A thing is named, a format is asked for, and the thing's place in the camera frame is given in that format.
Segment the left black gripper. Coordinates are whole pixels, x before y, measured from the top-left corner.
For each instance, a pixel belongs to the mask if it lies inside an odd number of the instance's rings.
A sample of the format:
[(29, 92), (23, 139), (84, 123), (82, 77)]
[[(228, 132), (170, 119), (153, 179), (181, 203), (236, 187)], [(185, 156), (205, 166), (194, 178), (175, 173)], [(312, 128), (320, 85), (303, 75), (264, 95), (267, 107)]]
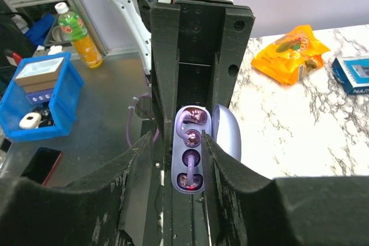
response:
[(150, 10), (153, 111), (170, 152), (177, 107), (228, 107), (255, 16), (221, 0), (172, 0)]

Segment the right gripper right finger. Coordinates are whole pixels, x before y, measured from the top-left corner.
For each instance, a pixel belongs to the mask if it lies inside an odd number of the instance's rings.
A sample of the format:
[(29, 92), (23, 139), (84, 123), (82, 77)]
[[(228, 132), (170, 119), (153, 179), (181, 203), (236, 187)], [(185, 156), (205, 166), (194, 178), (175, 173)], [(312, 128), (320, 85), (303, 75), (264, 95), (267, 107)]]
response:
[(368, 244), (368, 177), (270, 180), (208, 145), (213, 245)]

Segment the lavender earbud charging case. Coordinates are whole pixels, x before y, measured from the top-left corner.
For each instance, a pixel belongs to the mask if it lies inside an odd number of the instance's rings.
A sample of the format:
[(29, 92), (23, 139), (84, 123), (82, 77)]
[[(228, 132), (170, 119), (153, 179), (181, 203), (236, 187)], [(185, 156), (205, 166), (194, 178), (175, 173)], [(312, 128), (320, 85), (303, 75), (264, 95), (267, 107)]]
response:
[[(199, 107), (204, 109), (209, 116), (207, 127), (201, 131), (201, 144), (195, 148), (188, 147), (184, 144), (175, 132), (175, 123), (177, 116), (187, 107)], [(240, 161), (242, 158), (242, 142), (241, 133), (236, 117), (225, 106), (216, 104), (213, 110), (210, 112), (205, 107), (198, 105), (187, 105), (182, 107), (175, 116), (174, 121), (174, 137), (172, 141), (172, 158), (171, 158), (171, 181), (173, 187), (183, 194), (197, 194), (201, 193), (205, 189), (205, 185), (208, 182), (208, 170), (211, 152), (209, 150), (208, 142), (212, 141), (218, 145), (218, 147), (234, 158)], [(183, 153), (186, 150), (193, 149), (200, 154), (200, 162), (196, 167), (197, 173), (200, 173), (203, 177), (202, 187), (198, 191), (186, 191), (179, 188), (177, 184), (177, 176), (180, 173), (186, 173), (186, 166), (182, 162)]]

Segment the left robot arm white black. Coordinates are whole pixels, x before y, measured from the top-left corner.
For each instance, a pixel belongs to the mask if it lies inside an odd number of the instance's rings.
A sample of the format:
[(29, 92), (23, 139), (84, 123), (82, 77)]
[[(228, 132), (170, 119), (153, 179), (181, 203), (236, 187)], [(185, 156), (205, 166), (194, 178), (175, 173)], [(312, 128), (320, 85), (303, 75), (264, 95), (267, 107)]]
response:
[(213, 139), (241, 156), (238, 123), (228, 107), (255, 16), (234, 0), (108, 0), (134, 37), (152, 111), (167, 150), (175, 116), (187, 105), (207, 108)]

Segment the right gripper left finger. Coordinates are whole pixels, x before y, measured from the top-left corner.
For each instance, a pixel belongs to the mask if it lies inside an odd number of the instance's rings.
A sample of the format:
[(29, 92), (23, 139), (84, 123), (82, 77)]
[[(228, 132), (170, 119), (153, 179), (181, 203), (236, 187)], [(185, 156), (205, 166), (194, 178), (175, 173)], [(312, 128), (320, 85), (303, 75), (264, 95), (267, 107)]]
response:
[(143, 245), (152, 134), (64, 187), (1, 179), (2, 245)]

